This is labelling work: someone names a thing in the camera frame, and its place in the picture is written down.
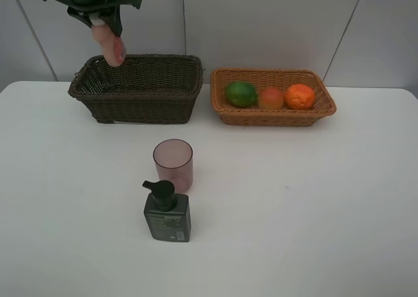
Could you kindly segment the orange wicker basket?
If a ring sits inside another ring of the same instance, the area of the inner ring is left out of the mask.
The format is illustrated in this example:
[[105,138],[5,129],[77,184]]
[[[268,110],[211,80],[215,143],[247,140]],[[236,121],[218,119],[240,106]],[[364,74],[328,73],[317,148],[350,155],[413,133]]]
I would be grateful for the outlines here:
[[307,127],[336,112],[310,70],[219,68],[210,88],[212,108],[229,125]]

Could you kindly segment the wrinkled orange tangerine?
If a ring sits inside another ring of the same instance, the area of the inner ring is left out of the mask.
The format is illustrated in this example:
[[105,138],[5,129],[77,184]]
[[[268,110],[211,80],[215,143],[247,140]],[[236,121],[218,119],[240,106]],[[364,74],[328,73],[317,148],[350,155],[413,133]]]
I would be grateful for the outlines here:
[[315,102],[314,90],[304,84],[293,84],[287,88],[284,99],[288,108],[293,110],[309,110]]

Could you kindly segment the green round fruit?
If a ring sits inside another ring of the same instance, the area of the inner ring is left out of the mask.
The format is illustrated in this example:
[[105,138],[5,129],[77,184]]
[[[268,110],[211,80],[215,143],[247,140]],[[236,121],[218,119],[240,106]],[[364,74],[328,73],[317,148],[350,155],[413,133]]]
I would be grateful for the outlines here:
[[258,98],[256,88],[249,82],[231,82],[225,87],[227,102],[239,108],[252,106]]

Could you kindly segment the red-yellow mango fruit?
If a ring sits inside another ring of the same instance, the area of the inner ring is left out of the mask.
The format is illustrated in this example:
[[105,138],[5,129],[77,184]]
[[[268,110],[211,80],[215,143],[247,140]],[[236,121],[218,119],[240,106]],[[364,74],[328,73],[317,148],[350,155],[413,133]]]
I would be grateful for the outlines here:
[[260,90],[257,105],[262,110],[279,110],[284,105],[284,93],[276,87],[266,87]]

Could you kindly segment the translucent pink plastic cup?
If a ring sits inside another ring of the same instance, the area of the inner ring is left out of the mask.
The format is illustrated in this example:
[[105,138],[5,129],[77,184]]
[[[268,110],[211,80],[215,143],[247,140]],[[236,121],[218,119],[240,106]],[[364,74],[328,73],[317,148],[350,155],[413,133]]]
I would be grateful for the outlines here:
[[168,139],[153,151],[153,160],[160,180],[173,183],[176,193],[184,194],[193,184],[193,149],[184,140]]

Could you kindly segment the dark green pump bottle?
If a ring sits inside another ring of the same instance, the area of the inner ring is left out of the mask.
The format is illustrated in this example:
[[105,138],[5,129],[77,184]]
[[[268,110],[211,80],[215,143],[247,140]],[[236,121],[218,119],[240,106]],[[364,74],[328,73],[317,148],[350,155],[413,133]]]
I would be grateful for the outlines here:
[[144,217],[155,240],[188,242],[191,236],[189,197],[175,192],[172,182],[144,181],[150,193],[144,206]]

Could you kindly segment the dark brown wicker basket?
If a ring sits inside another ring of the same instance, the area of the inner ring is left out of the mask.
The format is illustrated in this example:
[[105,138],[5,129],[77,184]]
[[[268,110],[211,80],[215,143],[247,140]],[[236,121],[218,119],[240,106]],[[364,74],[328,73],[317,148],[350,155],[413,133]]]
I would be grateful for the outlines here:
[[97,55],[76,73],[68,94],[99,123],[185,124],[202,81],[193,55],[128,55],[119,67]]

